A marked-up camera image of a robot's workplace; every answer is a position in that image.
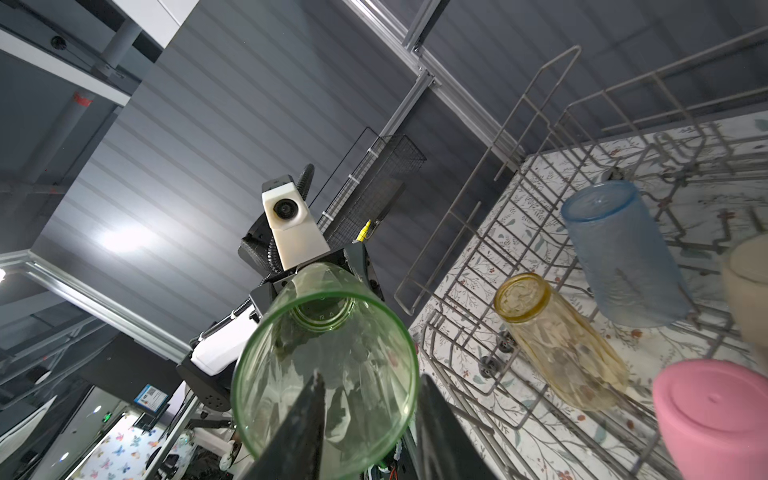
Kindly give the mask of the pink cup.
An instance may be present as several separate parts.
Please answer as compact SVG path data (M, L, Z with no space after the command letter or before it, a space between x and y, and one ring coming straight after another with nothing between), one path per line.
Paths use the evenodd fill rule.
M765 376L729 361L682 361L654 379L652 399L683 478L767 477Z

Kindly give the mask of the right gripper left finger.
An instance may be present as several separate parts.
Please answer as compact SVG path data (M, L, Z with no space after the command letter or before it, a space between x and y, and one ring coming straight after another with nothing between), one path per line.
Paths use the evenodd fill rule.
M325 432L325 382L314 373L244 479L318 479Z

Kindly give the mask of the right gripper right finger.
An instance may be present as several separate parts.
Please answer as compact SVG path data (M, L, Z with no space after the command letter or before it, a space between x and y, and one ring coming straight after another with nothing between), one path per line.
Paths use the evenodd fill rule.
M422 374L416 407L420 479L496 479L459 424L432 378Z

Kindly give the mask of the yellow transparent cup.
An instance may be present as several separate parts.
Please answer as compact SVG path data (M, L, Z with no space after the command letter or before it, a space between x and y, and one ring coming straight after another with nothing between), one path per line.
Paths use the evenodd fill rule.
M530 364L565 403L583 411L611 408L629 381L613 347L541 276L523 273L496 291L494 311Z

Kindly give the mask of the green transparent cup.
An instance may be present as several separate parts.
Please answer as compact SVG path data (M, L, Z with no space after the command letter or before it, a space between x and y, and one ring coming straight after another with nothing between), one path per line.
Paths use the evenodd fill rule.
M287 281L238 360L231 402L254 458L273 444L315 374L325 386L320 476L357 476L408 427L419 366L397 315L357 276L326 262Z

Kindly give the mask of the blue textured cup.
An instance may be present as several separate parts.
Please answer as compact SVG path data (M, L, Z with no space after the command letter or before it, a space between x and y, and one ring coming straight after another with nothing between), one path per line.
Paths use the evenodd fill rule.
M578 261L600 312L632 328L685 320L686 281L657 223L630 182L585 187L561 207Z

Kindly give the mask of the beige cup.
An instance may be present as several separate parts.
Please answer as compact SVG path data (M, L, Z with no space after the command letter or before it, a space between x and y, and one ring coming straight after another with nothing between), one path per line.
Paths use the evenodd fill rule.
M758 371L767 374L767 234L743 240L728 250L721 267L730 315Z

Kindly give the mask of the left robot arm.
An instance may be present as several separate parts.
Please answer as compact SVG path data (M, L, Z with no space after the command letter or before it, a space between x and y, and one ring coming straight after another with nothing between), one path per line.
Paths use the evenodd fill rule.
M262 275L259 286L229 316L190 341L191 352L177 367L187 386L211 410L231 409L235 364L277 294L302 268L326 262L360 278L378 297L383 292L366 247L357 240L333 250L306 199L315 167L297 179L284 175L262 185L264 213L241 239L238 255Z

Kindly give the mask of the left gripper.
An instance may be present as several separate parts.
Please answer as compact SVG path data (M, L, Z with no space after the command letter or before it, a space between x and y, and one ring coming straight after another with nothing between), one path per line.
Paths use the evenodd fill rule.
M360 242L353 242L343 248L299 263L297 266L282 273L267 276L264 283L253 289L249 294L248 317L264 318L277 295L299 271L312 264L322 262L346 270L358 278L380 300L384 300L383 291L376 277L366 246Z

